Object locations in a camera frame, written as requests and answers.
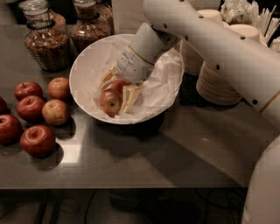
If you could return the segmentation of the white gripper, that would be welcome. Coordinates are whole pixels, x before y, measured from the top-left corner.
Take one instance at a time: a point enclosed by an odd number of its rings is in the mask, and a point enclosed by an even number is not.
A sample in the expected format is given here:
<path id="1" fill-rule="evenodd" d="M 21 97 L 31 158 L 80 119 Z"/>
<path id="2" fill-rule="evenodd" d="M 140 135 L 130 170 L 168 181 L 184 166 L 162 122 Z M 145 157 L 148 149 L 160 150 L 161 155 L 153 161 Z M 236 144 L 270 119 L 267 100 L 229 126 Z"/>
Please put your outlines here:
<path id="1" fill-rule="evenodd" d="M 120 78 L 120 75 L 133 84 L 123 87 L 122 111 L 128 113 L 138 96 L 141 88 L 136 85 L 148 80 L 154 69 L 154 65 L 139 56 L 130 46 L 123 48 L 117 57 L 116 66 L 112 66 L 99 80 L 97 87 L 103 89 Z"/>

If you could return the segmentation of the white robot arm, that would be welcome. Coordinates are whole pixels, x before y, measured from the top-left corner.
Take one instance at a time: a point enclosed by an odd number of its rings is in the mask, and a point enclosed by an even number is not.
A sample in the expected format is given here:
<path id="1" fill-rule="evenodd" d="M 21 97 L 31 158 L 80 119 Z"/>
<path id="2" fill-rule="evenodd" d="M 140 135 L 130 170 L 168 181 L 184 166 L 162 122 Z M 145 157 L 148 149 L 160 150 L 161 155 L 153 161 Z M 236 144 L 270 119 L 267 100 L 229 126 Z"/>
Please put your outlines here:
<path id="1" fill-rule="evenodd" d="M 187 0 L 144 0 L 147 21 L 109 70 L 140 84 L 179 40 L 190 44 L 262 116 L 280 129 L 280 54 L 200 15 Z M 280 142 L 260 156 L 241 224 L 280 224 Z"/>

